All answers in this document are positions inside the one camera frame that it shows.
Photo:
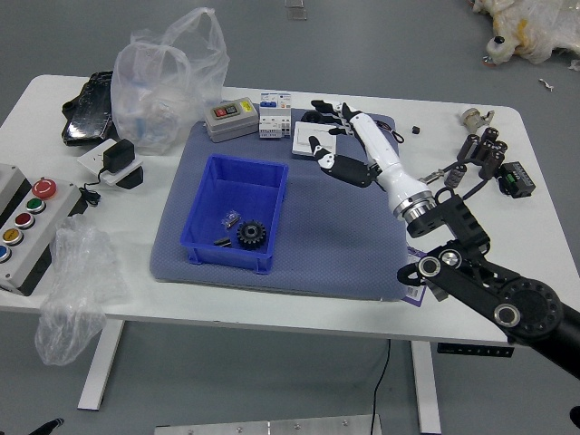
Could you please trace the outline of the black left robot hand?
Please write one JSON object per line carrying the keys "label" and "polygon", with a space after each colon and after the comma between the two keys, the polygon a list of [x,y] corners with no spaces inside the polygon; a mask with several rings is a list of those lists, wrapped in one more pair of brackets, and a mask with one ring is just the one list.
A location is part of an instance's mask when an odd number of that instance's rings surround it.
{"label": "black left robot hand", "polygon": [[63,418],[56,418],[36,428],[29,435],[50,435],[54,430],[60,428],[64,424]]}

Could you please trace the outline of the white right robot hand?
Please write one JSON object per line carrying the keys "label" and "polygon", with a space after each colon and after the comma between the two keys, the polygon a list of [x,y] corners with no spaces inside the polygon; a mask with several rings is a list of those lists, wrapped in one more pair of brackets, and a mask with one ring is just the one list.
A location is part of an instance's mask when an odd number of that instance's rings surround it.
{"label": "white right robot hand", "polygon": [[427,185],[406,172],[397,152],[368,114],[349,107],[345,102],[313,100],[312,105],[323,114],[323,122],[341,125],[330,130],[331,135],[354,136],[367,157],[362,162],[337,155],[311,136],[311,151],[324,173],[361,188],[376,182],[388,195],[389,210],[399,219],[411,221],[435,207]]}

